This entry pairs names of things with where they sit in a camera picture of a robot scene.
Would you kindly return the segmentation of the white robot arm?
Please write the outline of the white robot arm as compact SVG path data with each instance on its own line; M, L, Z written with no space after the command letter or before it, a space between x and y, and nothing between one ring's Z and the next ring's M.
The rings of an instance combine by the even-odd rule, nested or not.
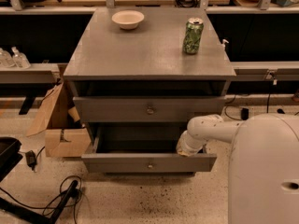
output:
M195 117L180 136L177 153L192 157L210 140L232 145L228 224L299 224L298 116Z

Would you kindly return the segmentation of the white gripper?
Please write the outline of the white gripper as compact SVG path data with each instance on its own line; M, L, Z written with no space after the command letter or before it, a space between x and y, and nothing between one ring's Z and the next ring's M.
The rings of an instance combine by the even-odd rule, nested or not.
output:
M178 140L176 152L183 157L194 156L203 148L205 144L205 140L195 139L187 131L184 131Z

